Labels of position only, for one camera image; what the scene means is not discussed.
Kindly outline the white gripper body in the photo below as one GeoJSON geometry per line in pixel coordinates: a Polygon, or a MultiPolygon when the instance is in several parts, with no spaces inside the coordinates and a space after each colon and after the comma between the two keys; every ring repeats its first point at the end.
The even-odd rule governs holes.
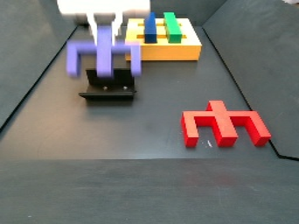
{"type": "Polygon", "coordinates": [[[151,12],[151,0],[56,0],[60,14],[76,25],[86,25],[88,18],[98,23],[112,22],[114,18],[127,21],[144,18],[151,12]]]}

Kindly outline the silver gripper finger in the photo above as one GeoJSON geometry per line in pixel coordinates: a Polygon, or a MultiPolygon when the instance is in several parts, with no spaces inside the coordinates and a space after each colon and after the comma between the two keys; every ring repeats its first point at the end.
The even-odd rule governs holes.
{"type": "Polygon", "coordinates": [[[96,44],[98,43],[98,23],[96,23],[95,15],[92,12],[87,13],[87,20],[88,20],[90,31],[94,37],[94,42],[96,44]]]}
{"type": "Polygon", "coordinates": [[[123,24],[123,12],[118,11],[115,20],[112,22],[112,34],[114,34],[112,43],[116,43],[118,36],[122,33],[122,31],[120,31],[122,24],[123,24]]]}

